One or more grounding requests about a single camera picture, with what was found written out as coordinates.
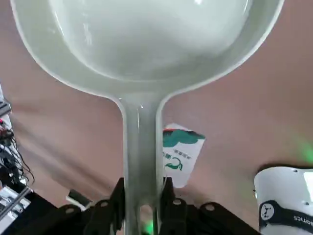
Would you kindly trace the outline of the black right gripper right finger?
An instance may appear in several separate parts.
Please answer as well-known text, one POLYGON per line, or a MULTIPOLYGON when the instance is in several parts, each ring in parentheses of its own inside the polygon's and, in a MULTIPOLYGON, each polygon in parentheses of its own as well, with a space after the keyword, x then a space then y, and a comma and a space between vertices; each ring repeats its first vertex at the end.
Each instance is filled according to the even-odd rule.
POLYGON ((160 199, 161 235, 259 235, 260 232, 216 202, 200 206, 176 197, 171 177, 164 177, 160 199))

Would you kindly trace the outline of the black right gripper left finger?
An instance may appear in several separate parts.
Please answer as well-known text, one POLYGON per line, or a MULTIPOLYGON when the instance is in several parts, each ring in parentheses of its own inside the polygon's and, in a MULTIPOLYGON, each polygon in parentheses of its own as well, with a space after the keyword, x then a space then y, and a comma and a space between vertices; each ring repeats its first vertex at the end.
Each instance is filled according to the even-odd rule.
POLYGON ((120 178, 108 199, 82 211, 76 205, 64 205, 28 220, 17 235, 114 235, 125 218, 124 179, 120 178))

